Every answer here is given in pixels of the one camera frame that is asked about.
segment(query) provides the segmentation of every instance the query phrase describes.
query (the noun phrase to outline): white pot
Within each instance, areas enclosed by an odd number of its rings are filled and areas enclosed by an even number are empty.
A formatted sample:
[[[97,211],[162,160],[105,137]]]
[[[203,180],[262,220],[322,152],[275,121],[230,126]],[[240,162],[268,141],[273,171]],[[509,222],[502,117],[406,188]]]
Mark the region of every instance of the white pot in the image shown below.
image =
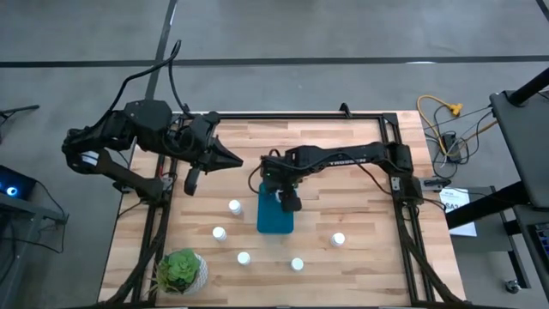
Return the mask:
[[[195,280],[192,282],[190,287],[183,292],[183,295],[194,294],[204,287],[206,283],[208,283],[208,265],[201,256],[196,253],[195,256],[198,258],[198,261],[200,261],[200,268],[196,272]]]

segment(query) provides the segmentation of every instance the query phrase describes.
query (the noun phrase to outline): white paper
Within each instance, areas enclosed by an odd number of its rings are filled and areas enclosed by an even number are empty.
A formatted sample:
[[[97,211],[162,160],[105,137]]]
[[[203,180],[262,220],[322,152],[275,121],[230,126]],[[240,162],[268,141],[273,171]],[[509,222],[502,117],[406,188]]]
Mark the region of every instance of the white paper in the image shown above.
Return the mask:
[[[467,205],[469,203],[469,193],[467,189],[442,189],[440,191],[440,201],[444,205],[446,205],[446,213],[449,213],[454,209],[458,209],[463,205]],[[449,233],[459,236],[477,236],[477,230],[474,227],[474,222],[462,225],[460,227],[452,228]]]

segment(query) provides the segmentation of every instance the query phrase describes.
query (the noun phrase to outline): blue light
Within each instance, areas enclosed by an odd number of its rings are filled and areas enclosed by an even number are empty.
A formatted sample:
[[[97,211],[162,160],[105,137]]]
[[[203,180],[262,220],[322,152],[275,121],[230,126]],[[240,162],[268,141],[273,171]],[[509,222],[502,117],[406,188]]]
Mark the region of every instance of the blue light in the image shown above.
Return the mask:
[[[17,194],[17,188],[15,187],[9,187],[6,190],[6,193],[8,193],[9,196],[14,197]]]

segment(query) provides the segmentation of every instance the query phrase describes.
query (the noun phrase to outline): caster wheel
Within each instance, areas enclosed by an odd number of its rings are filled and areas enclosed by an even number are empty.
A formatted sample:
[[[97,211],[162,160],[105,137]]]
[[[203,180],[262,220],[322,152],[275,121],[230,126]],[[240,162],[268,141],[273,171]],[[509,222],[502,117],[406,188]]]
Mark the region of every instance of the caster wheel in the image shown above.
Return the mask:
[[[505,290],[511,294],[517,294],[521,291],[521,286],[516,280],[511,280],[505,283]]]

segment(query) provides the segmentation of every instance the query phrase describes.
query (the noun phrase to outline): potted plant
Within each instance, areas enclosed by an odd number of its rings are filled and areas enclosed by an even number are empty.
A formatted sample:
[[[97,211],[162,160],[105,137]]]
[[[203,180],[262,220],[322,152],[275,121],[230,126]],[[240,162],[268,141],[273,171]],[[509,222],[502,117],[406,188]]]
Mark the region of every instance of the potted plant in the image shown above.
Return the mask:
[[[169,294],[193,294],[208,282],[206,261],[191,249],[175,251],[164,256],[156,267],[154,289]]]

